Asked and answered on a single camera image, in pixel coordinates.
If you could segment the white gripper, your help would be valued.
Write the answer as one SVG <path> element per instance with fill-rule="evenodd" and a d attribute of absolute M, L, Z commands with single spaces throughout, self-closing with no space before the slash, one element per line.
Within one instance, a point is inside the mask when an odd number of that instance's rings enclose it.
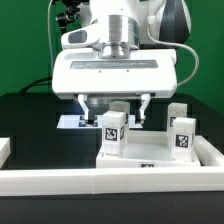
<path fill-rule="evenodd" d="M 169 98 L 176 91 L 176 52 L 142 50 L 138 37 L 138 30 L 128 28 L 83 28 L 62 35 L 52 89 L 61 99 L 78 97 L 87 125 L 94 124 L 88 97 L 140 97 L 135 122 L 143 124 L 151 97 Z"/>

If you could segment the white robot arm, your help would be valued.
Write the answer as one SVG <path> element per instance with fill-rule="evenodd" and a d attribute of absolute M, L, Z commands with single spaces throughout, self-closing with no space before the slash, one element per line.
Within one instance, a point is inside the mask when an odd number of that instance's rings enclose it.
<path fill-rule="evenodd" d="M 86 25 L 61 37 L 52 89 L 75 98 L 91 121 L 90 98 L 134 99 L 141 110 L 177 89 L 176 49 L 191 29 L 184 0 L 90 0 Z"/>

